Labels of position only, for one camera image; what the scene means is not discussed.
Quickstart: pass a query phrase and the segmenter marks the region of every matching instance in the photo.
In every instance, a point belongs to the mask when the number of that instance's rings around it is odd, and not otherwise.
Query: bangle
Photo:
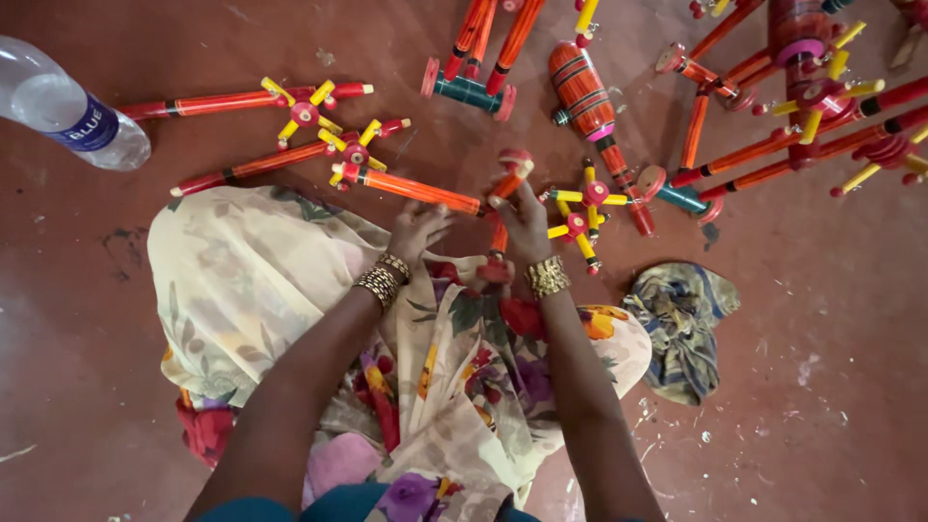
[[[403,277],[406,278],[406,281],[404,281],[403,284],[407,284],[409,280],[412,279],[412,273],[409,271],[409,265],[407,265],[405,261],[399,257],[396,257],[395,255],[381,254],[380,257],[377,258],[377,262],[383,263],[384,265],[389,265],[399,270],[403,274]]]
[[[399,292],[399,283],[384,267],[372,267],[354,282],[352,286],[360,286],[370,290],[380,300],[383,311],[393,305]]]
[[[559,255],[553,255],[540,263],[529,265],[525,271],[528,285],[535,294],[535,299],[555,294],[571,285],[571,280],[564,273],[564,265]]]

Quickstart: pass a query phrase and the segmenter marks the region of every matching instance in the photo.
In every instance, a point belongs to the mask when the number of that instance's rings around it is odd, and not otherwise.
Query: plastic water bottle
[[[51,137],[100,168],[134,170],[151,155],[138,124],[85,91],[39,49],[2,35],[0,116]]]

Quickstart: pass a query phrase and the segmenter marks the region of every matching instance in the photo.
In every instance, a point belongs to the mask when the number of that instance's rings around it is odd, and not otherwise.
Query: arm
[[[544,207],[528,183],[516,193],[517,209],[490,201],[506,223],[509,246],[529,264],[552,256]],[[548,331],[548,370],[567,454],[583,492],[589,520],[664,520],[641,469],[609,378],[580,323],[570,293],[539,301]]]
[[[411,203],[397,218],[387,252],[409,267],[441,240],[451,218],[435,207],[417,213]],[[386,267],[402,281],[402,275]],[[187,514],[194,519],[217,505],[264,497],[299,513],[313,434],[339,381],[367,346],[383,309],[367,288],[352,287],[263,379],[238,417],[226,452]]]

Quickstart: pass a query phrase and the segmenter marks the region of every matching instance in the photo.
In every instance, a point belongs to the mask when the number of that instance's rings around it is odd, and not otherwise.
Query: hand
[[[509,249],[526,263],[538,263],[553,255],[548,239],[548,213],[538,202],[528,181],[523,181],[509,202],[490,196],[487,201],[499,212],[509,233]]]
[[[413,270],[425,249],[448,235],[448,227],[453,223],[454,218],[448,216],[447,206],[425,205],[412,200],[393,223],[387,254],[399,257]]]

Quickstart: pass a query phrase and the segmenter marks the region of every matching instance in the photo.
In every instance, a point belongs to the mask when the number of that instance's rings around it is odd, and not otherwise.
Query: bottle label
[[[116,111],[87,93],[87,111],[70,129],[42,134],[75,152],[100,150],[110,144],[119,132]]]

